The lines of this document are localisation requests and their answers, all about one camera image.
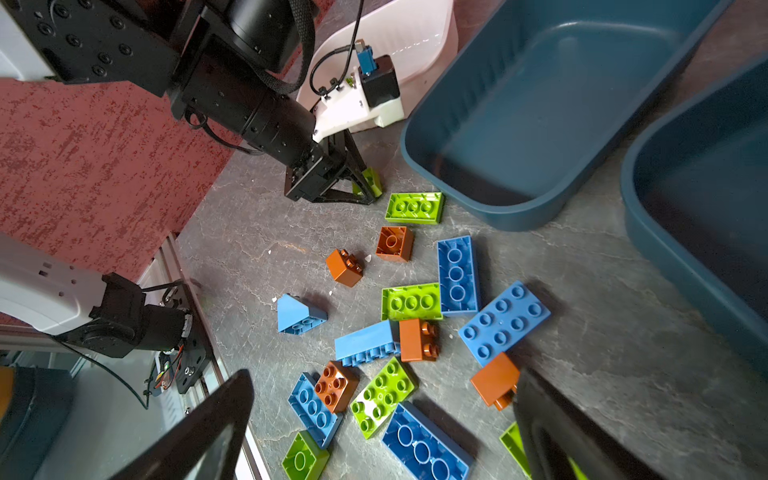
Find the gray stone table surface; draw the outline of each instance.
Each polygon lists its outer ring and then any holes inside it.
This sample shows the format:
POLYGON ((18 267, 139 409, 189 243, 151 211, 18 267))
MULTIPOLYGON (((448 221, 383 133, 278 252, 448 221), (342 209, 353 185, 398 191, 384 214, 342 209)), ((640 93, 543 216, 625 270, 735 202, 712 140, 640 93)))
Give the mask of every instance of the gray stone table surface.
MULTIPOLYGON (((456 3, 462 43, 496 3, 456 3)), ((337 0, 329 18, 344 25, 355 5, 337 0)), ((766 2, 737 0, 644 125, 766 50, 766 25, 766 2)), ((768 382, 627 238, 620 166, 644 125, 552 222, 501 232, 448 200, 441 224, 413 227, 407 264, 375 255, 362 260, 374 254, 388 195, 370 207, 294 203, 282 195, 281 164, 235 154, 179 241, 187 272, 203 287, 203 308, 227 368, 250 370, 256 390, 250 421, 270 475, 285 478, 280 463, 302 429, 286 401, 299 374, 320 372, 335 358, 335 338, 379 320, 383 287, 436 281, 437 240, 469 234, 484 304, 522 280, 553 312, 512 349, 520 367, 538 370, 667 478, 768 478, 768 382), (326 268, 325 258, 340 247, 365 264, 353 288, 335 283, 326 268), (275 299, 283 293, 308 298, 328 311, 329 321, 302 336, 278 334, 275 299)), ((402 159, 401 131, 402 122, 355 139, 387 192, 434 190, 402 159)), ((498 440, 515 420, 512 408, 486 407, 469 383, 479 367, 457 334, 467 320, 442 321, 438 361, 411 364, 419 379, 412 401, 475 457, 470 478, 522 480, 498 440)), ((384 363, 358 370, 360 388, 384 363)), ((381 436, 364 441, 347 412, 323 478, 408 478, 381 436)))

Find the blue lego brick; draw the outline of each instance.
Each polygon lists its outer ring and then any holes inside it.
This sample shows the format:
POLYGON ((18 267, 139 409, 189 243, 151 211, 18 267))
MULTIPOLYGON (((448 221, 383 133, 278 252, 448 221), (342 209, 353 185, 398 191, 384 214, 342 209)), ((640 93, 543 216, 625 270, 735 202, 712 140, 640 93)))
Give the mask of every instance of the blue lego brick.
POLYGON ((472 355, 486 366, 550 316, 521 282, 514 282, 459 332, 472 355))
POLYGON ((440 313, 443 316, 477 313, 478 264, 472 238, 440 240, 437 243, 440 280, 440 313))
POLYGON ((306 300, 285 293, 277 300, 277 331, 301 335, 328 320, 328 314, 306 300))
POLYGON ((397 405, 382 442, 418 479, 465 480, 474 461, 411 402, 397 405))
POLYGON ((400 328, 386 320, 336 339, 336 360, 358 366, 389 355, 400 354, 400 328))
POLYGON ((325 450, 341 425, 344 414, 331 413, 328 410, 328 407, 315 395, 315 383, 316 380, 309 373, 302 373, 288 397, 288 403, 310 432, 313 440, 325 450))

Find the dark teal plastic bin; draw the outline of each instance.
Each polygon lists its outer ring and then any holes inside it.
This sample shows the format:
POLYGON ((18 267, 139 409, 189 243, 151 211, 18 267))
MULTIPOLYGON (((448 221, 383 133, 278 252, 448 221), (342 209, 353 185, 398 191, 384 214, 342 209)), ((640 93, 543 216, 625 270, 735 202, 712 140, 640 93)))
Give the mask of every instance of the dark teal plastic bin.
POLYGON ((621 196, 637 249, 768 376, 768 56, 648 127, 621 196))
POLYGON ((403 156, 493 227, 539 227, 729 4, 507 0, 412 113, 403 156))

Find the lime green lego brick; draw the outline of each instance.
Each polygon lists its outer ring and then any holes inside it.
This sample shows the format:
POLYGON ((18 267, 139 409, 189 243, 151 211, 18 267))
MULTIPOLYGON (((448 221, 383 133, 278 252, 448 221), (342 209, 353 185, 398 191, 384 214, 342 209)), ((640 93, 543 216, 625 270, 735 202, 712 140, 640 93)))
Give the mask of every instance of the lime green lego brick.
POLYGON ((440 284, 393 286, 382 290, 382 320, 442 320, 440 284))
POLYGON ((443 200, 441 192, 392 194, 384 219, 397 223, 437 225, 442 217, 443 200))
MULTIPOLYGON (((366 182, 368 182, 371 190, 373 190, 373 195, 376 196, 376 198, 381 197, 384 190, 382 189, 382 181, 379 178, 378 172, 371 167, 368 167, 362 171, 362 175, 366 178, 366 182)), ((360 190, 357 184, 352 184, 352 193, 355 195, 362 195, 362 190, 360 190)))
POLYGON ((310 433, 302 430, 296 434, 283 460, 283 470, 290 480, 317 480, 329 457, 328 451, 320 450, 310 433))
POLYGON ((352 403, 352 414, 362 436, 370 439, 394 413, 397 404, 414 390, 413 378, 397 357, 393 357, 352 403))
MULTIPOLYGON (((523 449, 523 439, 520 437, 520 429, 518 423, 515 422, 509 426, 509 428, 502 433, 502 436, 498 437, 502 441, 504 447, 509 451, 512 458, 520 465, 525 475, 531 477, 531 467, 528 465, 528 457, 525 456, 525 450, 523 449)), ((577 480, 589 480, 581 469, 576 465, 576 462, 572 458, 568 461, 571 463, 571 467, 574 469, 577 480)))

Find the black cable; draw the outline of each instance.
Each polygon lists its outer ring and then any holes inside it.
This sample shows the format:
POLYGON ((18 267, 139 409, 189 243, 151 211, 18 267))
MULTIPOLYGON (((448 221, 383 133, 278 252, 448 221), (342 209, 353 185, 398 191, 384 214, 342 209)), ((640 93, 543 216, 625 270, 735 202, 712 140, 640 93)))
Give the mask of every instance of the black cable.
POLYGON ((90 356, 87 356, 87 355, 85 355, 83 353, 80 353, 79 351, 73 349, 72 347, 70 347, 69 345, 67 345, 66 343, 62 342, 59 339, 57 339, 57 338, 55 338, 53 336, 50 336, 50 335, 49 335, 49 337, 51 338, 51 340, 53 340, 54 342, 56 342, 59 345, 63 346, 64 348, 66 348, 70 352, 78 354, 79 356, 83 357, 84 359, 86 359, 87 361, 93 363, 96 366, 100 366, 102 369, 104 369, 105 372, 109 373, 114 378, 118 379, 118 381, 120 381, 120 383, 125 385, 125 388, 129 389, 131 391, 131 393, 134 394, 134 396, 136 397, 136 400, 139 401, 139 403, 141 404, 142 408, 144 408, 144 410, 149 410, 149 391, 147 391, 147 402, 146 403, 142 402, 141 401, 141 397, 139 396, 138 393, 136 393, 136 390, 134 390, 134 387, 128 385, 128 382, 123 380, 123 378, 121 376, 119 376, 117 373, 115 373, 112 370, 110 370, 109 367, 106 367, 105 365, 102 365, 101 363, 99 363, 96 360, 92 359, 90 356))
MULTIPOLYGON (((357 39, 357 28, 360 26, 361 17, 362 17, 362 0, 360 0, 360 5, 357 8, 357 19, 355 20, 355 28, 352 31, 352 41, 349 43, 348 47, 341 47, 341 48, 349 49, 346 55, 346 63, 344 64, 344 71, 341 72, 341 77, 338 80, 336 80, 335 78, 331 80, 331 88, 330 88, 331 90, 336 88, 341 82, 344 81, 344 78, 346 77, 346 72, 349 70, 349 62, 352 60, 352 52, 355 50, 355 40, 357 39)), ((335 55, 335 53, 331 53, 327 55, 327 57, 330 57, 331 55, 335 55)), ((317 65, 320 65, 321 63, 323 63, 323 61, 327 60, 327 57, 324 56, 323 58, 321 58, 317 62, 317 65)), ((320 87, 319 90, 316 90, 314 85, 312 85, 312 77, 314 76, 315 70, 317 69, 317 65, 315 65, 315 68, 313 68, 312 74, 310 75, 310 88, 316 95, 319 95, 322 97, 323 95, 328 93, 328 89, 326 89, 325 87, 320 87)))
POLYGON ((262 152, 261 150, 258 150, 255 148, 251 150, 249 148, 241 147, 240 145, 231 144, 230 142, 224 140, 222 137, 219 137, 214 133, 213 130, 210 129, 210 125, 208 125, 208 116, 204 114, 197 113, 196 111, 187 110, 184 112, 184 118, 187 120, 187 123, 190 125, 190 128, 192 130, 197 130, 198 128, 202 128, 203 131, 207 133, 209 137, 213 138, 216 142, 218 142, 219 144, 222 144, 224 147, 231 148, 232 150, 241 151, 244 154, 249 154, 254 156, 264 154, 264 152, 262 152), (194 115, 197 118, 196 124, 192 123, 192 115, 194 115))

